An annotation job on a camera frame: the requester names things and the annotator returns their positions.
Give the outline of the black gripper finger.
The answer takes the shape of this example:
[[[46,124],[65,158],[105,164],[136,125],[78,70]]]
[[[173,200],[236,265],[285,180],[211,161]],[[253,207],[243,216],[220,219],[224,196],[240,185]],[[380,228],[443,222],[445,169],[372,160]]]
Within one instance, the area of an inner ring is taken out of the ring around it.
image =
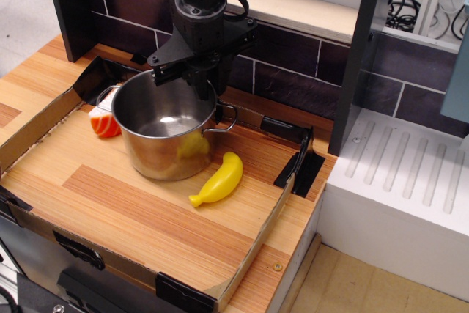
[[[208,100],[208,70],[188,69],[183,72],[182,78],[191,86],[200,100]]]
[[[215,68],[212,85],[218,96],[222,95],[227,88],[228,81],[232,72],[234,55],[220,56],[215,61]]]

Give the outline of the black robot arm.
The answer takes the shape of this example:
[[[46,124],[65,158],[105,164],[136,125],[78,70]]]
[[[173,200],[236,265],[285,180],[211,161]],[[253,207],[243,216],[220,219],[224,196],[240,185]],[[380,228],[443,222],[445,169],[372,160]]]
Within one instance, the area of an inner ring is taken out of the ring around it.
[[[202,100],[226,90],[236,55],[251,48],[257,22],[247,0],[169,0],[173,30],[147,63],[161,86],[184,79]]]

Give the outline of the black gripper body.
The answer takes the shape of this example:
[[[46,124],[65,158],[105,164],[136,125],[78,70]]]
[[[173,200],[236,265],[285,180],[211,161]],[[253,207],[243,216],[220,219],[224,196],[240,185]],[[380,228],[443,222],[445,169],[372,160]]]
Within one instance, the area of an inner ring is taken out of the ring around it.
[[[208,84],[212,84],[217,58],[236,57],[256,42],[257,22],[253,18],[229,21],[222,13],[203,18],[175,11],[171,19],[170,39],[147,59],[158,86],[182,78],[188,69],[208,70]]]

